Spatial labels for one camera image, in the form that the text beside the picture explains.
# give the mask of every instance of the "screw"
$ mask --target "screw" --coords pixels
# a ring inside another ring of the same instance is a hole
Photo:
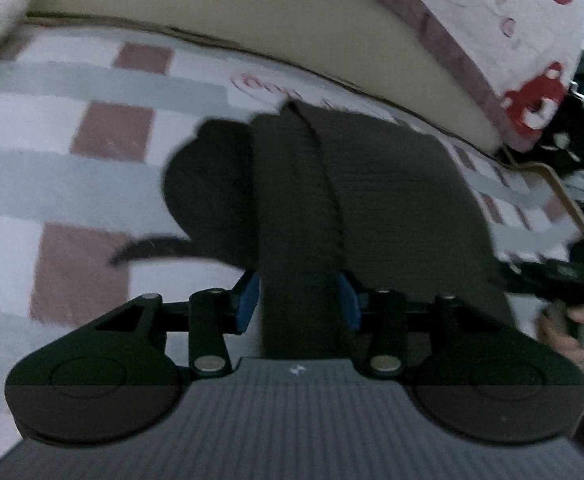
[[[370,359],[370,366],[377,372],[390,374],[400,370],[401,360],[393,355],[375,355]]]
[[[194,361],[194,367],[200,372],[214,374],[225,368],[226,360],[218,355],[202,355]]]

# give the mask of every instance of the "beige wall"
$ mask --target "beige wall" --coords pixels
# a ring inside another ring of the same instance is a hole
[[[351,81],[484,150],[499,143],[479,107],[374,0],[36,0],[34,9],[123,16],[235,40]]]

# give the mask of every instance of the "checkered blanket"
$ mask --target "checkered blanket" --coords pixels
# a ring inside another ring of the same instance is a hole
[[[246,121],[290,97],[438,137],[504,260],[565,259],[584,233],[547,168],[508,170],[398,108],[303,70],[135,30],[24,26],[0,50],[0,454],[18,439],[3,381],[24,355],[139,294],[185,300],[238,279],[239,269],[214,262],[107,261],[132,238],[182,235],[163,204],[161,172],[199,123]],[[228,338],[233,357],[258,352],[257,324]],[[168,354],[186,362],[186,339],[169,338]]]

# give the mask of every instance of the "folded black garment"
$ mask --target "folded black garment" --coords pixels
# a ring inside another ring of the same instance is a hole
[[[485,219],[431,136],[289,102],[249,125],[204,123],[163,192],[190,237],[172,254],[259,271],[266,356],[351,351],[335,305],[343,269],[416,301],[456,294],[514,325]],[[120,259],[152,256],[138,247]]]

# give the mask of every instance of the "plaid bedding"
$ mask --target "plaid bedding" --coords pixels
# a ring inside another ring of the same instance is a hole
[[[205,118],[248,120],[287,98],[403,121],[458,164],[503,260],[566,259],[584,220],[542,166],[504,168],[412,115],[290,66],[107,27],[20,28],[0,49],[0,454],[18,440],[3,381],[27,353],[129,298],[230,287],[213,262],[107,265],[134,237],[182,235],[162,165]],[[258,323],[230,354],[258,352]],[[186,339],[168,339],[186,361]]]

